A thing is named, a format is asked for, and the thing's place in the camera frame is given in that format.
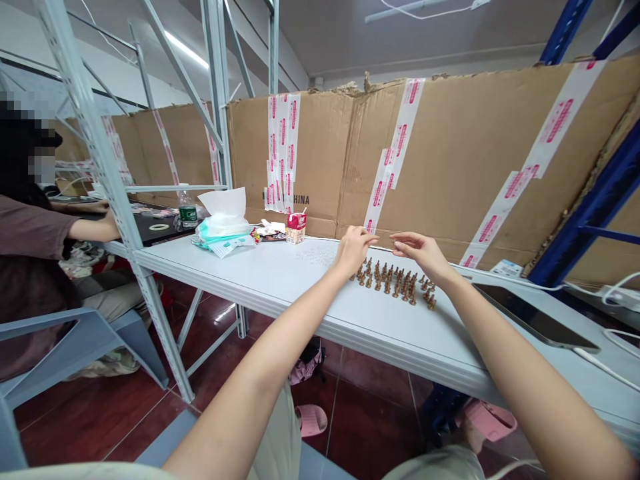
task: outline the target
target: hand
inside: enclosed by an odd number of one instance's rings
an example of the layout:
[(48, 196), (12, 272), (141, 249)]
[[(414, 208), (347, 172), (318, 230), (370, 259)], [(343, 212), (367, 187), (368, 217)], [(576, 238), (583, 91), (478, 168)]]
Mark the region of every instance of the hand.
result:
[(363, 227), (349, 227), (338, 247), (333, 262), (334, 268), (340, 271), (345, 280), (358, 271), (367, 257), (367, 250), (378, 242), (377, 235), (369, 235)]
[(109, 201), (100, 200), (95, 203), (86, 203), (84, 208), (87, 213), (107, 213), (109, 211)]
[(396, 257), (415, 260), (426, 276), (439, 287), (442, 282), (458, 275), (434, 239), (414, 232), (394, 233), (389, 238), (394, 240), (393, 254)]

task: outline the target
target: fluorescent light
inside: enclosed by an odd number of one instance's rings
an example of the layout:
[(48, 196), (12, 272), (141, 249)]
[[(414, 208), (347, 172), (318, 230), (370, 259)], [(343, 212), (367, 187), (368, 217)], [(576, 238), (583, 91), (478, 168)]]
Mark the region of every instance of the fluorescent light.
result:
[(186, 53), (192, 59), (196, 60), (196, 62), (198, 62), (202, 67), (204, 67), (206, 69), (209, 68), (209, 64), (207, 62), (205, 62), (204, 60), (202, 60), (202, 58), (196, 52), (191, 50), (188, 46), (186, 46), (184, 43), (182, 43), (180, 40), (178, 40), (176, 37), (174, 37), (172, 34), (170, 34), (166, 30), (165, 30), (165, 35), (167, 36), (167, 38), (169, 39), (169, 41), (172, 44), (174, 44), (176, 47), (178, 47), (180, 50), (182, 50), (184, 53)]

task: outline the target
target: person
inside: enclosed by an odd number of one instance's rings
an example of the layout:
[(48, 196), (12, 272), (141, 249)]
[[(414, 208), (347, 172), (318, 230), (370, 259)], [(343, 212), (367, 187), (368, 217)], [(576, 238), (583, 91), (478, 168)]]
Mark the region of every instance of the person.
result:
[[(68, 259), (76, 240), (120, 238), (108, 202), (64, 205), (51, 202), (38, 186), (62, 138), (9, 102), (0, 102), (0, 323), (78, 307), (93, 307), (108, 321), (145, 302), (130, 273), (110, 271), (70, 280), (58, 261)], [(69, 213), (105, 213), (90, 221)], [(68, 332), (73, 322), (0, 343), (0, 381), (33, 368)], [(77, 375), (121, 375), (139, 367), (126, 350), (114, 351)]]
[[(349, 227), (335, 262), (258, 338), (163, 466), (74, 464), (9, 474), (3, 480), (64, 474), (129, 479), (298, 477), (301, 440), (287, 375), (334, 298), (377, 242)], [(434, 239), (391, 235), (393, 254), (414, 260), (451, 299), (498, 390), (551, 479), (631, 480), (638, 464), (582, 397), (444, 258)], [(468, 438), (470, 444), (482, 439)], [(482, 479), (470, 444), (410, 460), (385, 480)]]

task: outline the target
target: brown shirt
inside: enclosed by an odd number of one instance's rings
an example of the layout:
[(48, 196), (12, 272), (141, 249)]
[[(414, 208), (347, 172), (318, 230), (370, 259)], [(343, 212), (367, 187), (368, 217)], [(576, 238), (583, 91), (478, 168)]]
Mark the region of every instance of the brown shirt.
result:
[[(58, 266), (68, 256), (65, 239), (76, 220), (0, 195), (0, 323), (81, 306), (73, 283)], [(70, 325), (0, 342), (0, 381), (30, 370)]]

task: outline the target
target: red and white tape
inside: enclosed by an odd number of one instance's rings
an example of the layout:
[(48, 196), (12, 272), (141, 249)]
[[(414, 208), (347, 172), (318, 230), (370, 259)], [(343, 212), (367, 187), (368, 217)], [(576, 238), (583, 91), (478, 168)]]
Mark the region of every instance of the red and white tape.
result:
[[(202, 102), (202, 106), (208, 113), (209, 108), (207, 106), (207, 102)], [(213, 141), (213, 135), (209, 133), (209, 129), (207, 128), (207, 126), (205, 126), (205, 134), (207, 135), (207, 140), (209, 143), (209, 156), (211, 157), (211, 173), (213, 174), (213, 184), (222, 185), (222, 179), (220, 177), (220, 152), (218, 151), (218, 148), (216, 148), (215, 142)]]
[(162, 119), (160, 118), (160, 112), (158, 112), (158, 110), (151, 110), (151, 112), (153, 113), (155, 124), (158, 126), (158, 131), (160, 132), (160, 137), (162, 138), (162, 145), (164, 146), (165, 153), (167, 154), (167, 160), (169, 161), (169, 170), (171, 170), (171, 178), (173, 179), (173, 184), (179, 185), (180, 180), (178, 178), (178, 170), (176, 170), (175, 168), (175, 162), (173, 160), (173, 152), (171, 152), (171, 144), (169, 143), (169, 138), (167, 136), (165, 126), (162, 124)]
[(127, 165), (127, 160), (125, 158), (125, 152), (122, 148), (122, 143), (120, 142), (120, 135), (115, 130), (115, 125), (113, 124), (113, 120), (111, 117), (104, 116), (102, 117), (102, 124), (105, 127), (105, 131), (107, 132), (107, 137), (111, 142), (111, 148), (113, 149), (113, 154), (115, 156), (116, 162), (118, 162), (118, 170), (120, 172), (120, 178), (122, 178), (122, 182), (125, 185), (133, 185), (133, 177), (131, 176), (131, 172), (129, 171), (129, 166)]
[(293, 213), (293, 183), (297, 167), (299, 93), (272, 95), (268, 101), (269, 161), (265, 210)]
[(553, 103), (522, 169), (509, 174), (460, 260), (460, 265), (471, 268), (478, 266), (529, 182), (544, 176), (560, 142), (605, 64), (606, 61), (575, 64)]
[(375, 233), (377, 228), (387, 190), (395, 190), (398, 184), (398, 177), (405, 161), (409, 138), (415, 122), (415, 114), (418, 111), (424, 88), (425, 79), (408, 79), (405, 83), (391, 147), (382, 150), (367, 206), (364, 226), (370, 233)]

